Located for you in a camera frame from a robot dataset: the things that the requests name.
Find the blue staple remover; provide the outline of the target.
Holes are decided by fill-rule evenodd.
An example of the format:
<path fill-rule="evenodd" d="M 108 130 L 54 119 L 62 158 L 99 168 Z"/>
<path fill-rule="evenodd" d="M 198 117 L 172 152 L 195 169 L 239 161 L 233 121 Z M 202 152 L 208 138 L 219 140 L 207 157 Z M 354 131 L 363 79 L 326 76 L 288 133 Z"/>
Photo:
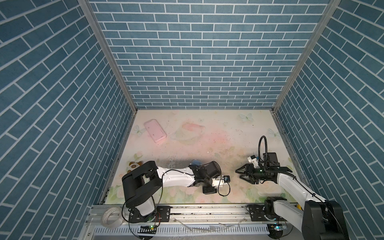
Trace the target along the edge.
<path fill-rule="evenodd" d="M 202 165 L 202 163 L 200 161 L 198 161 L 198 160 L 193 160 L 192 164 L 193 165 L 197 165 L 197 166 L 201 166 Z"/>

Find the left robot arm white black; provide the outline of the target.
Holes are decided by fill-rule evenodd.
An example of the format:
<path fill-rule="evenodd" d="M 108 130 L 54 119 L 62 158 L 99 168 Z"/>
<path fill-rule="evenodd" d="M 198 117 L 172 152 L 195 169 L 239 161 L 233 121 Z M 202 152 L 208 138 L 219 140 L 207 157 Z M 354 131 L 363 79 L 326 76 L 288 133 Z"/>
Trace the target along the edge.
<path fill-rule="evenodd" d="M 159 205 L 153 199 L 158 190 L 176 186 L 201 187 L 203 194 L 209 195 L 218 193 L 219 188 L 228 186 L 230 181 L 230 177 L 222 174 L 215 161 L 203 165 L 190 164 L 182 169 L 167 169 L 149 161 L 122 177 L 124 207 L 137 210 L 139 216 L 147 217 Z"/>

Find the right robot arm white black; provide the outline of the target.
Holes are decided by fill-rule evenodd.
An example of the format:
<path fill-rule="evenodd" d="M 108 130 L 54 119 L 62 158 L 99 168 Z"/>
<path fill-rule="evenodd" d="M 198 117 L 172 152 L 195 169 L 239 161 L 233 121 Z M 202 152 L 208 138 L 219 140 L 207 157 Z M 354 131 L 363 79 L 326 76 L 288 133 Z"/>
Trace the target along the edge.
<path fill-rule="evenodd" d="M 296 203 L 284 197 L 268 197 L 263 207 L 248 205 L 254 221 L 269 221 L 269 236 L 284 237 L 284 221 L 298 229 L 305 240 L 347 240 L 348 229 L 341 205 L 326 200 L 301 182 L 288 167 L 282 167 L 276 153 L 251 156 L 248 163 L 237 169 L 240 179 L 252 184 L 274 182 L 288 192 Z"/>

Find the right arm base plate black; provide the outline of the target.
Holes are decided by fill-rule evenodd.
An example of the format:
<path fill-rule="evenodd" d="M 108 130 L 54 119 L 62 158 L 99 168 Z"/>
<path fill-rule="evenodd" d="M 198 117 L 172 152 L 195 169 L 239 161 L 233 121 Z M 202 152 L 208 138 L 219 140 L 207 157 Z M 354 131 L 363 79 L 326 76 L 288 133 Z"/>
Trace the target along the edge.
<path fill-rule="evenodd" d="M 246 210 L 248 211 L 252 222 L 278 222 L 280 220 L 285 220 L 283 217 L 280 217 L 275 213 L 274 208 L 272 206 L 251 204 L 246 206 Z"/>

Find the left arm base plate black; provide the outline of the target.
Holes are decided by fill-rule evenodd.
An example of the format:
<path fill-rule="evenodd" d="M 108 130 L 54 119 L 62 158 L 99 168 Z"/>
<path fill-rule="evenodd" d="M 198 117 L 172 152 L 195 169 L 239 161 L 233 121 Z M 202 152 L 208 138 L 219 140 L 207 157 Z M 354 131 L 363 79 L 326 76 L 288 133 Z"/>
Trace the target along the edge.
<path fill-rule="evenodd" d="M 170 206 L 158 206 L 154 211 L 150 211 L 149 214 L 143 215 L 138 208 L 132 209 L 129 215 L 129 222 L 136 223 L 146 223 L 146 222 L 160 222 L 166 223 L 169 222 L 171 215 Z"/>

